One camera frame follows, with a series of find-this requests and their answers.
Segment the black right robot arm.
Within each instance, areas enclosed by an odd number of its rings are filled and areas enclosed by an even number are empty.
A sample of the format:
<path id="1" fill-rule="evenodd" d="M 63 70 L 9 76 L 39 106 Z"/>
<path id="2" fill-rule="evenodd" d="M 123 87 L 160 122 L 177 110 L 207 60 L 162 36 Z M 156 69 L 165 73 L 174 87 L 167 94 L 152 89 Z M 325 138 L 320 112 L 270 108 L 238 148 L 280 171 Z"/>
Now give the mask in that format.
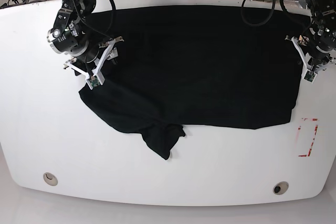
<path id="1" fill-rule="evenodd" d="M 114 0 L 109 0 L 112 16 L 111 29 L 116 15 Z M 54 25 L 47 34 L 47 42 L 58 54 L 69 55 L 64 68 L 70 68 L 75 75 L 84 75 L 90 89 L 103 85 L 105 78 L 101 72 L 103 64 L 118 56 L 115 44 L 123 41 L 106 31 L 90 26 L 86 19 L 94 11 L 96 0 L 62 0 Z"/>

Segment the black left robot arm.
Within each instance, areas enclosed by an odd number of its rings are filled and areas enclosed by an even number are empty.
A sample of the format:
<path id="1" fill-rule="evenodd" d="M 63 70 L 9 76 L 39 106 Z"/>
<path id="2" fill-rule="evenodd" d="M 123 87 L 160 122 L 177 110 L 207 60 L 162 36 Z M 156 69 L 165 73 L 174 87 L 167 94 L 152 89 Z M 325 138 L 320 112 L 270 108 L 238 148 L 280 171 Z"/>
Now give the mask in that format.
<path id="1" fill-rule="evenodd" d="M 279 0 L 283 13 L 303 27 L 299 38 L 287 37 L 303 63 L 302 79 L 313 82 L 318 72 L 335 64 L 331 51 L 335 51 L 335 0 L 306 0 L 310 11 L 310 23 L 304 24 L 289 13 L 284 0 Z"/>

